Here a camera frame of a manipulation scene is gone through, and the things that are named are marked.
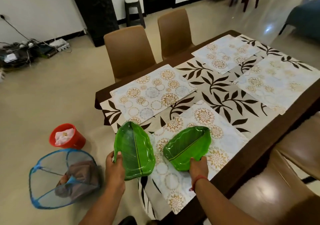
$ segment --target hand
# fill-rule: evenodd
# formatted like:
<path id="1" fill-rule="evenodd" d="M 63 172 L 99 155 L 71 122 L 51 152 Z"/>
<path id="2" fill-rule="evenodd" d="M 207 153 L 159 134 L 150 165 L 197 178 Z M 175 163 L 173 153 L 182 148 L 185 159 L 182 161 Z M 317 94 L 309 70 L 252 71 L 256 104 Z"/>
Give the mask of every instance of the hand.
<path id="1" fill-rule="evenodd" d="M 106 186 L 110 189 L 125 192 L 125 169 L 122 165 L 122 155 L 118 152 L 116 162 L 112 162 L 114 151 L 106 157 Z"/>
<path id="2" fill-rule="evenodd" d="M 207 163 L 207 157 L 203 156 L 200 161 L 196 161 L 193 157 L 190 159 L 190 169 L 189 173 L 191 176 L 191 181 L 193 184 L 194 179 L 198 175 L 203 175 L 208 178 L 208 163 Z"/>

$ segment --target leaf-shaped plate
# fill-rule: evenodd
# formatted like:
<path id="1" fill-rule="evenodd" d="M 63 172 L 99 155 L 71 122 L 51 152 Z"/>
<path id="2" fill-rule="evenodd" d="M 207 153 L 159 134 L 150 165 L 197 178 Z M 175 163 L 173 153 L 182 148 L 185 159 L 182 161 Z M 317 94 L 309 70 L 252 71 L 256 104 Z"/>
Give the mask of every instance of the leaf-shaped plate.
<path id="1" fill-rule="evenodd" d="M 156 164 L 149 136 L 134 122 L 127 121 L 115 135 L 114 160 L 117 153 L 122 153 L 125 180 L 147 176 Z"/>
<path id="2" fill-rule="evenodd" d="M 178 171 L 190 169 L 190 158 L 199 161 L 211 143 L 210 130 L 205 126 L 193 126 L 180 131 L 163 148 L 163 155 Z"/>

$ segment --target blue mesh laundry basket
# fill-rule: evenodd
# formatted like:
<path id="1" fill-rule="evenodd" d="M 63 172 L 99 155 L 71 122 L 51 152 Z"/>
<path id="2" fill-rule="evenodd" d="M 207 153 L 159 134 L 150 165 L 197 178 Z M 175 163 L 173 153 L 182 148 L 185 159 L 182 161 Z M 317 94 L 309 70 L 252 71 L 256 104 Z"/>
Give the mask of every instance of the blue mesh laundry basket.
<path id="1" fill-rule="evenodd" d="M 100 186 L 97 164 L 82 150 L 68 148 L 47 154 L 29 173 L 30 199 L 38 209 L 70 205 Z"/>

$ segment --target red bucket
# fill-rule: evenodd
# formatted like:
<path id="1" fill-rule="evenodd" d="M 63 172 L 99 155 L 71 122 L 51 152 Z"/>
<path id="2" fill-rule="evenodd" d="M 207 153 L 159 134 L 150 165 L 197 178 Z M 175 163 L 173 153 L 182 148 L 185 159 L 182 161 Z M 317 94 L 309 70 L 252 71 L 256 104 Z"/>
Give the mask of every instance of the red bucket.
<path id="1" fill-rule="evenodd" d="M 56 146 L 56 138 L 55 138 L 56 133 L 59 131 L 64 131 L 71 128 L 74 129 L 74 135 L 71 137 L 71 139 L 60 146 Z M 49 137 L 49 142 L 52 146 L 55 146 L 55 147 L 81 149 L 85 145 L 86 139 L 83 137 L 83 135 L 80 132 L 78 132 L 78 130 L 74 125 L 66 123 L 58 126 L 53 130 L 53 132 Z"/>

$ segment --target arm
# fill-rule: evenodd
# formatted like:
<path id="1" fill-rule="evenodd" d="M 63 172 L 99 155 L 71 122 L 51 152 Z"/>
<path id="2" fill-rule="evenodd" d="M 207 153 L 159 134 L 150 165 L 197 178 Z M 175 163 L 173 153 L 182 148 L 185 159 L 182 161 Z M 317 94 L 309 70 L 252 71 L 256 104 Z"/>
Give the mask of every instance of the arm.
<path id="1" fill-rule="evenodd" d="M 199 162 L 191 158 L 189 172 L 192 184 L 198 175 L 208 177 L 207 158 L 203 156 Z M 260 222 L 232 204 L 210 181 L 202 178 L 194 185 L 197 198 L 211 224 L 261 225 Z"/>
<path id="2" fill-rule="evenodd" d="M 118 152 L 115 163 L 112 162 L 113 155 L 114 152 L 111 152 L 106 158 L 106 189 L 79 225 L 111 225 L 113 223 L 126 189 L 121 152 Z"/>

